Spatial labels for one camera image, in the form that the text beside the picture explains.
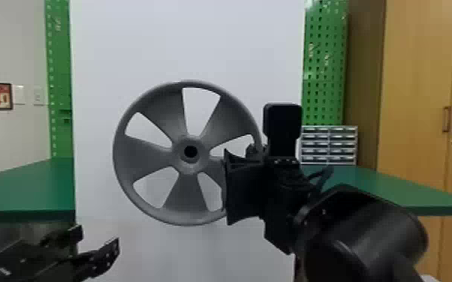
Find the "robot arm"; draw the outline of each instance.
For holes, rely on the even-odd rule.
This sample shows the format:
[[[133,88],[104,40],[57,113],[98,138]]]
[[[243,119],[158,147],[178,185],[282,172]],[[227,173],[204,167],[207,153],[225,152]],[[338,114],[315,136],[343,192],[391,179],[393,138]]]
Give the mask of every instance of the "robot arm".
[[[303,174],[294,156],[300,125],[300,106],[268,104],[263,157],[225,152],[228,224],[259,217],[264,238],[295,254],[309,281],[421,282],[413,267],[428,245],[420,221],[350,185],[323,192],[333,169]]]

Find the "small parts drawer organizer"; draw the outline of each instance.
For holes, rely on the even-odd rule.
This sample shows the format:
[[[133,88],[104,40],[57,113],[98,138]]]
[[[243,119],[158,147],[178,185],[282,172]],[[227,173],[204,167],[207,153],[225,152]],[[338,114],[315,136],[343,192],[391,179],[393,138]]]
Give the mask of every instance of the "small parts drawer organizer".
[[[302,164],[355,165],[357,126],[302,126]]]

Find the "wheel spoke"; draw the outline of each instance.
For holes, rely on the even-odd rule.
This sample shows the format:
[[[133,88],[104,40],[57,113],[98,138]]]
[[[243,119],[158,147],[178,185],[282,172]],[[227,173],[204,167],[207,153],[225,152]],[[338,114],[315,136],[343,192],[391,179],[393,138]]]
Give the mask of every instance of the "wheel spoke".
[[[208,211],[197,176],[179,174],[163,207],[179,212]]]
[[[250,117],[237,108],[229,100],[219,100],[200,136],[208,149],[249,134]]]
[[[154,94],[138,110],[173,142],[188,134],[182,89],[176,88],[165,93]]]
[[[209,165],[203,170],[219,187],[223,190],[226,188],[226,176],[224,172],[224,164],[222,158],[212,157]]]
[[[114,163],[134,183],[170,166],[170,149],[130,136],[116,139]]]

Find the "cabinet handle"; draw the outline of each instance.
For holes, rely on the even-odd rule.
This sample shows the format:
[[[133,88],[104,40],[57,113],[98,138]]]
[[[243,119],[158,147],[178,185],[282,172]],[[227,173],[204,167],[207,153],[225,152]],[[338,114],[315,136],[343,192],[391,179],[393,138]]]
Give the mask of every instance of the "cabinet handle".
[[[443,127],[442,132],[448,132],[450,130],[450,106],[443,107]]]

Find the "green pegboard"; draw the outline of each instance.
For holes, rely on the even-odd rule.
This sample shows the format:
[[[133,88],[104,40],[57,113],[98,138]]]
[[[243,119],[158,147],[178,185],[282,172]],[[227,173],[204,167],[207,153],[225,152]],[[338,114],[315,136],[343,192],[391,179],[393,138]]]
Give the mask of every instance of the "green pegboard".
[[[341,125],[348,1],[307,0],[303,125]]]
[[[45,3],[51,156],[69,158],[74,147],[68,0]]]

